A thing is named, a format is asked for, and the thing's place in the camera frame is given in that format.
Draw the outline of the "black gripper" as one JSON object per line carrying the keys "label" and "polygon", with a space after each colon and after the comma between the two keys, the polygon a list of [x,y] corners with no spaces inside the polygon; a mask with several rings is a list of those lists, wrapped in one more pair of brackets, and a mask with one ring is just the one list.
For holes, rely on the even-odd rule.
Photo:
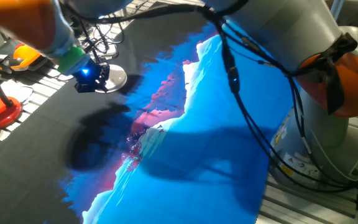
{"label": "black gripper", "polygon": [[97,84],[97,93],[107,93],[106,79],[109,73],[109,65],[106,63],[87,63],[73,73],[76,81],[75,90],[78,93],[94,92],[92,85]]}

